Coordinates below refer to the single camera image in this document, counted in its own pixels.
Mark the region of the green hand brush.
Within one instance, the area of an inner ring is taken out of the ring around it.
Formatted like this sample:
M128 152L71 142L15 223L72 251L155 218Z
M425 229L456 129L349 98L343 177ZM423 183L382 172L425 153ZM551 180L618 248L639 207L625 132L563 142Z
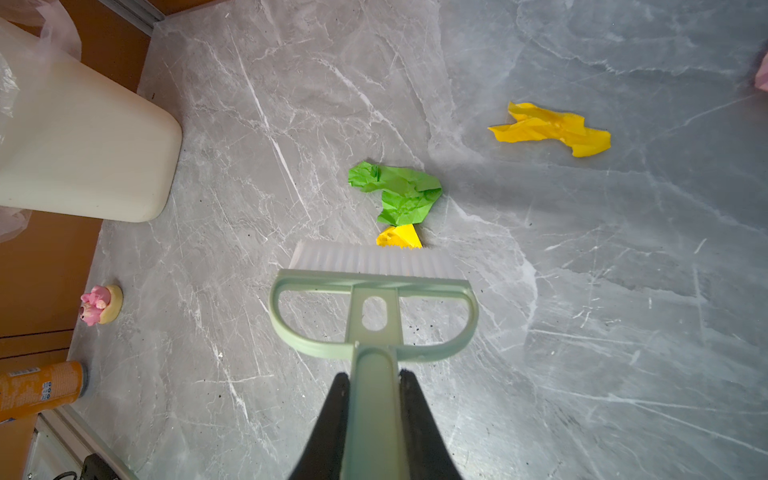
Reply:
M279 310L282 293L347 294L345 338L321 341L296 332ZM434 345L403 340L400 302L404 298L460 300L468 309L463 330ZM340 479L411 479L400 407L402 362L436 362L463 350L472 340L479 305L453 259L434 249L403 249L301 241L272 285L268 302L272 326L296 351L322 359L348 360L349 414Z

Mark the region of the small yellow paper scrap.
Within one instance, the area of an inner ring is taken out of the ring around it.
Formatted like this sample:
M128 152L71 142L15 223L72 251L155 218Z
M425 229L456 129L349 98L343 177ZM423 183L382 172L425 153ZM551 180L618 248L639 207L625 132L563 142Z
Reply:
M571 149L576 158L597 155L611 148L611 134L589 128L585 118L570 112L556 112L533 103L510 102L511 124L491 126L495 139L505 143L557 140Z

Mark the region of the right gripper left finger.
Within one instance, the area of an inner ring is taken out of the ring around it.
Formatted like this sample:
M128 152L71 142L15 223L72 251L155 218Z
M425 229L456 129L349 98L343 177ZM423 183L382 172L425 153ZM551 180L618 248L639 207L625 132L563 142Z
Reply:
M338 373L290 480L341 478L349 414L350 379Z

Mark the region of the green paper scrap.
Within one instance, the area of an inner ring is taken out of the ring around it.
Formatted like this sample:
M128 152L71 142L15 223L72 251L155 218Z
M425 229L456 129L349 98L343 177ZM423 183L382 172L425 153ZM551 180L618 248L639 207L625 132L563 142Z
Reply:
M390 226L422 223L442 195L440 181L409 168L360 162L348 172L350 186L363 193L381 193L377 221Z

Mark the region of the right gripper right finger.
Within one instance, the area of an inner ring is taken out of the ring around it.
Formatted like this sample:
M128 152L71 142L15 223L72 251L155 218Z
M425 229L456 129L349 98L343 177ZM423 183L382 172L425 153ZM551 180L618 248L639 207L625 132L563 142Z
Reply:
M399 373L400 407L411 479L461 480L416 375Z

